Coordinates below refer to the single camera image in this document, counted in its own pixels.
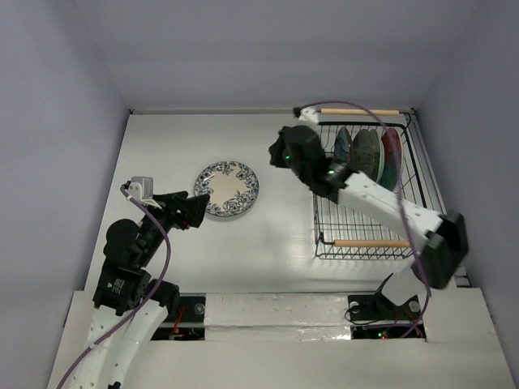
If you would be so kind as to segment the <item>dark grey deer plate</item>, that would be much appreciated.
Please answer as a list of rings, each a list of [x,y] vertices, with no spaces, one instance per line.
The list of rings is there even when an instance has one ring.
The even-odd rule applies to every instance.
[[[354,137],[351,160],[353,169],[378,182],[384,170],[384,146],[376,130],[362,128]]]

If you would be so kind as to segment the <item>white blue floral plate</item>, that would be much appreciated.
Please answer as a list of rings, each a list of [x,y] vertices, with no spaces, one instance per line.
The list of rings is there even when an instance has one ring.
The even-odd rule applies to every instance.
[[[242,162],[222,160],[204,168],[195,179],[194,195],[209,195],[206,213],[216,220],[243,216],[259,197],[255,172]]]

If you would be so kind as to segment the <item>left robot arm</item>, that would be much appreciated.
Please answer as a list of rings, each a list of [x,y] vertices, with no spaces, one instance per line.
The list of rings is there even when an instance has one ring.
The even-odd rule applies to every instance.
[[[60,388],[125,387],[155,331],[179,311],[179,287],[165,281],[164,272],[152,278],[146,267],[160,246],[172,254],[171,229],[202,224],[210,197],[191,197],[186,191],[154,195],[137,181],[123,184],[120,191],[144,218],[139,223],[118,220],[106,232],[85,350]]]

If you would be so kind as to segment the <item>red and teal plate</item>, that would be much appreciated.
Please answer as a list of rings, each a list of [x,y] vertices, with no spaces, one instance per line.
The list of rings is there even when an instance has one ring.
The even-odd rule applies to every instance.
[[[384,146],[384,168],[378,183],[385,189],[394,191],[401,176],[401,137],[394,127],[388,127],[381,135],[381,141]]]

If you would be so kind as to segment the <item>dark teal plate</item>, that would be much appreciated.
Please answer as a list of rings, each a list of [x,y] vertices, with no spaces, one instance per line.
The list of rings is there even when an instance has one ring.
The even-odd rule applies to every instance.
[[[346,163],[351,162],[352,138],[345,126],[341,127],[337,132],[334,143],[333,155],[336,159]]]

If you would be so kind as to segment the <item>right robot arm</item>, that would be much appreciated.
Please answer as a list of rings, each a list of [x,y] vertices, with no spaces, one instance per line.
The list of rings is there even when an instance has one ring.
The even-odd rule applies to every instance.
[[[373,294],[353,297],[348,319],[360,323],[396,319],[411,298],[445,289],[468,254],[461,213],[420,207],[346,162],[326,156],[320,137],[309,126],[283,127],[268,152],[271,165],[291,169],[313,194],[361,212],[410,244],[412,263],[390,274]]]

